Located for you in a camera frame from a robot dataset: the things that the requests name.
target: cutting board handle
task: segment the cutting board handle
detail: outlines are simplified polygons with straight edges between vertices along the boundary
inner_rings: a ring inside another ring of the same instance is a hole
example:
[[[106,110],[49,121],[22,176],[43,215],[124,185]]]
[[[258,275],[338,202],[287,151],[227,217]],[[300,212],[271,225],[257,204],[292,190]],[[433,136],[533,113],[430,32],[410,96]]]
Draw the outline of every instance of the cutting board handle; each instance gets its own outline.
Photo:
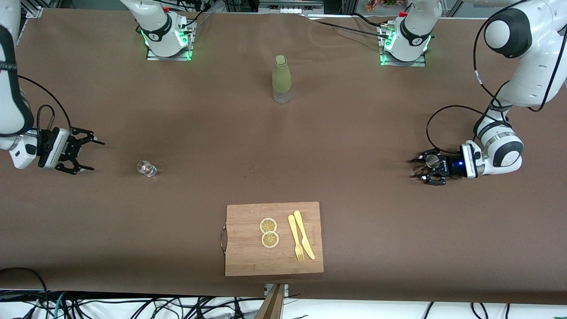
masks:
[[[228,243],[228,241],[229,241],[229,235],[228,235],[228,233],[226,232],[226,223],[225,223],[225,226],[221,229],[221,249],[222,249],[222,253],[223,253],[223,254],[225,255],[225,257],[226,257],[226,248],[225,248],[225,246],[223,245],[223,241],[222,241],[222,239],[223,239],[224,237],[226,237],[226,242]]]

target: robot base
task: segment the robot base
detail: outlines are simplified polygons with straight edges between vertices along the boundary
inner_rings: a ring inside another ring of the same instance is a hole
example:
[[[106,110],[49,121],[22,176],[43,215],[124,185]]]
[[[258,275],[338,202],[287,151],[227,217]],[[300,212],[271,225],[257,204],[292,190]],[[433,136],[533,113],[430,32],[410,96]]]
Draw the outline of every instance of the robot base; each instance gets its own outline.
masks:
[[[185,35],[181,38],[182,40],[186,40],[188,45],[181,49],[177,54],[174,54],[170,57],[161,57],[157,56],[154,52],[152,52],[149,48],[146,53],[146,60],[148,61],[191,61],[193,57],[193,45],[195,44],[195,35],[197,29],[197,21],[193,21],[191,24],[186,26],[181,30],[181,32],[185,32]]]
[[[386,29],[376,27],[378,34],[387,34]],[[393,66],[425,66],[425,54],[422,53],[415,61],[405,62],[400,61],[393,57],[392,53],[384,49],[388,39],[378,38],[378,45],[380,47],[380,65],[393,65]]]

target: lemon slice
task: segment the lemon slice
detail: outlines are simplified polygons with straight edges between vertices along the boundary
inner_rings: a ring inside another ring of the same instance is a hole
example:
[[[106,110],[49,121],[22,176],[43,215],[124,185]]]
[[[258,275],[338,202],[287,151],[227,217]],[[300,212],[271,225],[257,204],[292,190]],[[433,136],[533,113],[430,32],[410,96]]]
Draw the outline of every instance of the lemon slice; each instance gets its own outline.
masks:
[[[265,232],[275,232],[278,229],[278,223],[271,218],[264,218],[260,223],[260,230]]]
[[[278,233],[270,230],[262,235],[262,245],[266,248],[274,248],[280,242]]]

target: table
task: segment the table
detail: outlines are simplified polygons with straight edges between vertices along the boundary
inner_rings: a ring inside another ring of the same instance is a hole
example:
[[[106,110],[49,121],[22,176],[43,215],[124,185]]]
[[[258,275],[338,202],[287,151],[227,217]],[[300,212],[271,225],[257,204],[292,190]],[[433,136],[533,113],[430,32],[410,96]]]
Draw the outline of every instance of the table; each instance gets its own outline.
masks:
[[[472,71],[481,22],[440,20],[428,66],[397,68],[380,66],[371,36],[297,15],[215,14],[193,61],[150,62],[129,12],[46,9],[27,24],[19,73],[107,144],[86,145],[79,161],[96,170],[74,177],[19,171],[0,154],[0,266],[34,268],[49,289],[257,296],[288,282],[305,298],[565,303],[567,90],[539,114],[510,112],[525,143],[519,171],[444,187],[410,178],[435,110],[489,102]],[[479,47],[495,90],[517,61]],[[286,105],[270,88],[277,54],[292,73]],[[34,110],[54,105],[22,86]],[[431,137],[456,148],[476,120],[445,111]],[[163,171],[144,177],[142,159]],[[310,201],[321,204],[324,273],[223,276],[228,204]]]

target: black cable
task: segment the black cable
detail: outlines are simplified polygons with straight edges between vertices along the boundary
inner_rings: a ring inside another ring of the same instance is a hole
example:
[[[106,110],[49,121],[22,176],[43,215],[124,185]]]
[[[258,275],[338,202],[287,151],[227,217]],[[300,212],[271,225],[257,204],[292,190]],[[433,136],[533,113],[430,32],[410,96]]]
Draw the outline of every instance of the black cable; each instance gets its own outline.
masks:
[[[142,311],[144,309],[146,309],[146,307],[151,304],[152,302],[154,302],[154,300],[157,300],[157,298],[152,298],[148,301],[146,301],[143,305],[141,305],[138,310],[136,310],[136,312],[134,312],[134,314],[130,317],[130,319],[136,319],[138,318],[138,316],[142,313]]]
[[[155,2],[159,2],[159,3],[162,3],[162,4],[164,4],[164,5],[168,5],[168,6],[174,6],[174,5],[175,5],[175,4],[173,4],[173,3],[165,2],[165,1],[162,1],[162,0],[154,0],[154,1],[155,1]]]
[[[47,308],[46,306],[43,305],[43,303],[39,302],[38,303],[30,303],[29,301],[22,301],[23,303],[26,304],[30,304],[32,306],[34,306],[34,308],[39,308],[39,309],[43,309],[47,312],[47,315],[51,315],[52,317],[54,316],[53,312],[51,312],[50,310],[53,308]]]
[[[179,302],[179,308],[181,308],[181,318],[183,318],[183,316],[185,316],[185,314],[183,313],[183,304],[181,303],[180,297],[177,298],[177,302]]]
[[[65,111],[65,108],[63,108],[63,105],[61,105],[61,102],[59,102],[59,100],[55,97],[55,95],[53,95],[48,89],[46,89],[43,85],[37,83],[36,81],[29,79],[23,75],[19,75],[18,77],[21,79],[24,79],[30,83],[33,83],[35,85],[37,85],[39,88],[41,88],[42,90],[44,90],[47,94],[49,94],[49,96],[51,96],[51,98],[53,100],[55,100],[55,102],[57,102],[57,105],[59,105],[59,108],[61,109],[61,111],[63,111],[63,114],[65,115],[65,118],[67,119],[67,124],[69,125],[69,133],[72,132],[72,126],[71,126],[71,120],[69,119],[69,115],[67,114],[67,111]]]
[[[504,7],[504,8],[502,8],[502,9],[496,11],[496,13],[494,13],[493,15],[491,15],[490,17],[488,17],[488,19],[483,23],[483,25],[480,26],[480,29],[479,29],[479,31],[477,32],[476,37],[475,37],[475,44],[474,44],[474,46],[473,46],[473,48],[472,48],[472,67],[473,67],[474,70],[475,70],[475,74],[476,74],[477,79],[479,80],[479,84],[480,84],[480,86],[484,89],[484,91],[486,91],[486,93],[488,93],[488,95],[490,95],[490,96],[492,97],[492,99],[495,100],[496,103],[498,103],[498,106],[499,106],[499,107],[502,106],[502,105],[500,104],[500,101],[496,98],[496,96],[495,96],[494,94],[492,94],[492,92],[490,92],[490,90],[488,90],[488,88],[486,88],[486,86],[484,86],[484,84],[483,84],[483,82],[482,82],[482,80],[481,80],[481,78],[480,78],[479,70],[478,70],[478,68],[476,67],[476,48],[477,48],[477,45],[478,45],[478,42],[479,42],[480,34],[482,33],[484,27],[486,26],[486,24],[488,24],[488,22],[489,22],[495,15],[497,15],[497,14],[503,12],[504,10],[507,10],[507,9],[509,9],[509,8],[515,6],[515,5],[518,5],[518,4],[520,4],[520,3],[526,2],[526,1],[530,1],[530,0],[520,0],[520,1],[516,2],[516,3],[513,3],[512,5],[509,5],[509,6],[507,6],[507,7]]]
[[[429,316],[429,311],[431,310],[431,307],[433,307],[434,302],[435,301],[430,302],[429,305],[427,306],[427,309],[425,309],[425,314],[423,319],[427,319],[427,317]]]
[[[73,299],[71,305],[74,307],[74,309],[77,310],[77,313],[79,314],[79,318],[84,319],[83,312],[79,307],[79,301],[77,299]]]
[[[384,39],[388,38],[388,36],[384,35],[384,34],[378,34],[378,33],[372,33],[372,32],[363,31],[363,30],[352,29],[352,28],[348,28],[348,27],[344,27],[344,26],[339,26],[338,24],[322,22],[322,21],[319,21],[319,20],[314,20],[314,21],[321,23],[321,24],[325,24],[326,26],[331,26],[331,27],[336,27],[336,28],[340,28],[340,29],[345,29],[345,30],[348,30],[348,31],[359,32],[359,33],[364,33],[364,34],[373,35],[373,36],[377,36],[377,37],[382,37]]]
[[[181,28],[184,28],[184,27],[190,25],[191,23],[197,21],[197,19],[199,18],[199,16],[200,16],[203,12],[205,12],[205,11],[206,11],[206,10],[199,11],[199,13],[195,16],[195,18],[190,19],[190,20],[189,20],[189,21],[190,21],[189,23],[182,24],[182,25],[181,25]]]
[[[159,307],[156,306],[156,307],[155,307],[155,310],[154,310],[154,313],[151,315],[150,319],[154,319],[155,316],[157,316],[158,312],[160,312],[163,308],[166,308],[168,304],[172,303],[172,302],[173,302],[174,300],[176,300],[176,299],[177,299],[177,297],[176,297],[176,298],[173,298],[173,299],[171,299],[171,300],[169,300],[169,301],[166,301],[165,304],[160,305]]]
[[[352,16],[357,16],[357,17],[361,18],[362,20],[364,20],[364,22],[366,22],[366,23],[368,23],[369,25],[374,26],[374,27],[379,27],[379,26],[381,25],[381,23],[374,23],[374,22],[372,22],[372,21],[366,19],[365,16],[363,16],[362,14],[360,14],[360,13],[358,13],[358,12],[353,12],[353,13],[351,13],[350,15],[352,15]]]
[[[75,312],[77,311],[77,310],[75,309],[75,304],[73,303],[73,300],[70,300],[70,301],[71,301],[71,305],[68,306],[69,313],[71,314],[71,316],[73,317],[73,319],[77,319],[77,314],[75,314]]]
[[[179,314],[176,311],[171,310],[170,308],[166,307],[167,311],[170,311],[172,313],[174,313],[177,316],[177,319],[181,319],[181,317],[179,316]]]
[[[187,7],[185,6],[185,1],[184,0],[177,0],[177,4],[176,6],[179,7],[179,4],[181,3],[181,6],[183,7],[183,9],[185,9],[185,11],[189,12],[189,9],[187,9]]]
[[[440,151],[442,151],[442,152],[444,152],[444,153],[448,153],[448,154],[460,154],[460,152],[449,152],[448,150],[444,150],[444,149],[442,149],[442,148],[437,147],[437,146],[431,141],[431,138],[429,137],[429,123],[431,123],[431,120],[433,120],[433,118],[435,117],[435,115],[437,115],[439,112],[441,112],[441,111],[443,111],[443,110],[446,110],[446,109],[448,109],[448,108],[451,108],[451,107],[465,108],[465,109],[467,109],[467,110],[471,110],[471,111],[473,111],[473,112],[476,112],[476,113],[478,113],[478,114],[480,114],[480,115],[482,115],[482,116],[486,116],[486,117],[488,117],[489,119],[491,119],[491,120],[493,120],[493,121],[495,121],[495,122],[500,123],[500,125],[504,125],[504,126],[506,126],[506,127],[512,127],[512,125],[510,125],[509,123],[506,123],[506,122],[502,122],[502,121],[500,121],[500,120],[497,120],[497,119],[493,118],[492,116],[487,115],[486,112],[483,113],[483,112],[481,112],[481,111],[479,111],[479,110],[476,110],[476,109],[474,109],[474,108],[472,108],[472,107],[468,107],[468,106],[464,106],[464,105],[457,105],[457,104],[455,104],[455,105],[449,105],[449,106],[446,106],[446,107],[442,107],[442,108],[438,109],[435,113],[433,113],[432,116],[431,116],[431,117],[429,118],[429,120],[427,121],[427,126],[425,127],[425,135],[427,135],[427,140],[429,141],[429,143],[430,143],[434,148],[439,149]]]
[[[63,310],[63,314],[64,314],[63,318],[77,319],[75,317],[74,313],[69,311],[69,307],[67,305],[67,300],[62,299],[60,307],[61,307],[61,310]]]
[[[238,299],[238,301],[252,301],[252,300],[264,300],[264,298]],[[223,306],[229,305],[229,304],[232,304],[232,303],[234,303],[234,301],[227,301],[227,302],[222,303],[222,304],[220,304],[220,305],[213,306],[212,308],[210,308],[210,309],[208,309],[207,311],[203,312],[203,314],[197,316],[195,319],[202,319],[202,318],[204,318],[204,316],[205,316],[208,312],[213,311],[213,310],[215,310],[215,309],[217,309],[217,308],[222,308]]]
[[[145,303],[151,299],[136,299],[136,300],[121,300],[121,301],[109,301],[109,300],[88,300],[79,303],[80,306],[90,304],[90,303],[100,303],[100,304],[127,304],[127,303]],[[166,299],[156,299],[156,301],[167,301]]]
[[[183,319],[190,319],[197,312],[198,309],[202,308],[205,304],[207,304],[211,300],[213,300],[213,298],[205,297],[201,301],[201,298],[199,297],[197,299],[197,304],[195,304],[193,307],[191,307],[191,309],[189,310],[189,312],[185,315],[185,317]]]
[[[51,107],[51,105],[48,104],[43,104],[42,106],[40,106],[37,109],[37,114],[36,114],[36,129],[37,129],[37,147],[39,147],[39,145],[41,144],[41,138],[40,138],[40,116],[41,116],[41,110],[44,107],[48,107],[51,110],[51,119],[49,120],[49,124],[47,125],[47,130],[51,130],[51,126],[53,125],[53,121],[55,120],[55,110],[53,109],[53,107]]]
[[[484,308],[484,304],[483,304],[483,303],[479,303],[479,304],[480,304],[480,306],[483,308],[483,311],[484,311],[484,319],[489,319],[489,318],[488,318],[488,312],[486,312],[486,308]],[[474,313],[475,316],[476,316],[478,319],[483,319],[483,318],[481,318],[481,317],[479,316],[478,313],[476,313],[476,310],[475,310],[475,303],[471,303],[471,310],[472,310],[472,313]]]
[[[543,110],[543,107],[545,106],[545,101],[547,100],[547,96],[549,95],[549,91],[551,91],[551,85],[553,84],[553,80],[555,79],[555,74],[557,73],[557,70],[559,69],[559,64],[561,63],[561,57],[563,56],[563,51],[565,50],[565,42],[567,41],[567,31],[565,32],[565,34],[563,34],[563,43],[561,43],[561,49],[559,50],[559,54],[557,55],[557,62],[555,62],[555,68],[553,68],[553,72],[551,73],[551,78],[549,79],[549,83],[547,84],[547,89],[545,90],[545,95],[543,96],[543,100],[541,102],[541,106],[537,109],[534,110],[533,108],[529,107],[528,109],[534,113],[537,113],[541,110]]]
[[[28,310],[28,312],[22,317],[22,319],[32,319],[33,313],[37,307],[34,306],[32,309]]]
[[[48,295],[47,286],[45,285],[45,281],[43,281],[43,278],[37,273],[37,271],[26,267],[10,267],[10,268],[1,269],[0,274],[11,270],[23,270],[23,271],[31,272],[35,277],[37,277],[37,279],[41,283],[41,287],[43,288],[43,291],[45,293],[45,300],[47,301],[47,305],[49,307],[49,295]],[[49,316],[49,312],[47,311],[45,312],[45,319],[48,319],[48,316]]]
[[[81,307],[79,306],[79,300],[74,299],[75,302],[75,308],[77,309],[77,312],[79,314],[79,317],[81,319],[84,319],[83,317],[87,317],[87,319],[92,319],[91,316],[87,315],[86,313],[83,313],[83,311],[81,310]]]

